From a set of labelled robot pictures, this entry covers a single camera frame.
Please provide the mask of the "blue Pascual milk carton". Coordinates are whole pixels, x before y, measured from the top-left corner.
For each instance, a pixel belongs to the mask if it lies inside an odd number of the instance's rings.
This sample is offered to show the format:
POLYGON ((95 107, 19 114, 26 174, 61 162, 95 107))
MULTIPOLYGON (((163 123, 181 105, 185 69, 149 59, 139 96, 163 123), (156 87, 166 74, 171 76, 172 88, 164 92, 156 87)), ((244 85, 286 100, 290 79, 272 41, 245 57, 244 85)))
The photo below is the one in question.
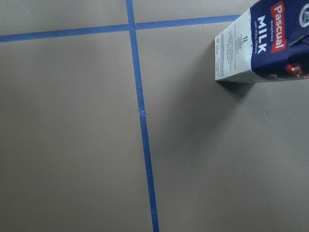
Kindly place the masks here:
POLYGON ((215 37, 216 82, 309 77, 309 2, 260 0, 215 37))

